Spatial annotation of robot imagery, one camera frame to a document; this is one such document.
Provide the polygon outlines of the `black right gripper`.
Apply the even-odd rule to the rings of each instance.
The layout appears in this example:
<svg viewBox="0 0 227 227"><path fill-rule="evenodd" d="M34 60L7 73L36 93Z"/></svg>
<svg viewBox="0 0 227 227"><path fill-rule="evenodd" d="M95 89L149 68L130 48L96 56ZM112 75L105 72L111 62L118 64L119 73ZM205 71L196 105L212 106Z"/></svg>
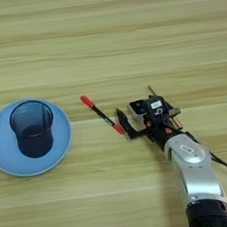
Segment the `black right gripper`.
<svg viewBox="0 0 227 227"><path fill-rule="evenodd" d="M163 98L160 95L149 95L148 99ZM181 112L178 108L172 108L171 110L163 111L157 110L153 114L146 113L141 115L143 120L144 129L140 131L141 136L147 136L153 143L156 143L161 150L164 150L164 146L169 139L182 133L183 127L180 123L175 121L175 117ZM130 125L127 116L123 111L116 110L118 121L121 127L126 131L130 139L138 137L138 132Z"/></svg>

